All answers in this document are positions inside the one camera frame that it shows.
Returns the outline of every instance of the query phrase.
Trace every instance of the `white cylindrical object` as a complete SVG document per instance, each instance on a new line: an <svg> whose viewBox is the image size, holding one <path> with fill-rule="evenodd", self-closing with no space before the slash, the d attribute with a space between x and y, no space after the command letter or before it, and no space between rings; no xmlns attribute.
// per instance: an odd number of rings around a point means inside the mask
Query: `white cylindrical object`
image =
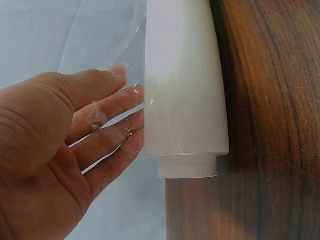
<svg viewBox="0 0 320 240"><path fill-rule="evenodd" d="M229 135L209 0L148 0L145 72L144 149L159 177L215 176Z"/></svg>

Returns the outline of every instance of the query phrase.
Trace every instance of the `tube end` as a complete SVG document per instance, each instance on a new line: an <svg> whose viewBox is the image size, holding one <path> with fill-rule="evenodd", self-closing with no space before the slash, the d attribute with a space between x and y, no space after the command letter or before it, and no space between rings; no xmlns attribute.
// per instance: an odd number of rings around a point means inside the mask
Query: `tube end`
<svg viewBox="0 0 320 240"><path fill-rule="evenodd" d="M163 179L202 179L217 176L217 155L195 153L160 156L158 177Z"/></svg>

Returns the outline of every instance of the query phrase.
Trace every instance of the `brown wood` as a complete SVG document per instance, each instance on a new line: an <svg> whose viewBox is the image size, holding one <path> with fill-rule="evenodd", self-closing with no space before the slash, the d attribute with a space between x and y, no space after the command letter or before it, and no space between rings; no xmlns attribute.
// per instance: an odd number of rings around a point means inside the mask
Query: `brown wood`
<svg viewBox="0 0 320 240"><path fill-rule="evenodd" d="M320 1L211 5L231 154L166 181L168 240L319 240Z"/></svg>

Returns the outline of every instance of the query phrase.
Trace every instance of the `fingernail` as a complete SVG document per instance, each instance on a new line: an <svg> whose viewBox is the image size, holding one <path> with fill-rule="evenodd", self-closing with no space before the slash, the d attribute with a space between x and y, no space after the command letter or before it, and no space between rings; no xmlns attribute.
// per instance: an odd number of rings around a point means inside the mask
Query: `fingernail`
<svg viewBox="0 0 320 240"><path fill-rule="evenodd" d="M108 72L113 73L116 76L126 76L127 68L124 64L113 65L109 68Z"/></svg>

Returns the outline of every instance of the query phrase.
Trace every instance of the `finger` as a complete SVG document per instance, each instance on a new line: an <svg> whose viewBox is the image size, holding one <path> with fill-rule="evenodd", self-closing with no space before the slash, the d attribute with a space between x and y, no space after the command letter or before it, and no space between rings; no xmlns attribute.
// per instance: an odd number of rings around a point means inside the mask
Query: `finger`
<svg viewBox="0 0 320 240"><path fill-rule="evenodd" d="M100 162L84 175L93 200L129 167L143 146L144 131L139 130L129 137L112 156Z"/></svg>
<svg viewBox="0 0 320 240"><path fill-rule="evenodd" d="M118 91L115 94L93 103L76 112L73 116L71 130L65 143L70 146L95 128L101 128L109 120L139 106L144 102L144 87L136 86Z"/></svg>
<svg viewBox="0 0 320 240"><path fill-rule="evenodd" d="M96 161L111 154L130 135L144 128L144 112L139 111L119 123L96 131L91 136L76 144L72 150L82 171Z"/></svg>
<svg viewBox="0 0 320 240"><path fill-rule="evenodd" d="M63 93L73 112L92 101L99 101L116 93L127 84L126 67L115 65L109 71L88 70L74 75L44 73L34 80L50 87L52 91Z"/></svg>

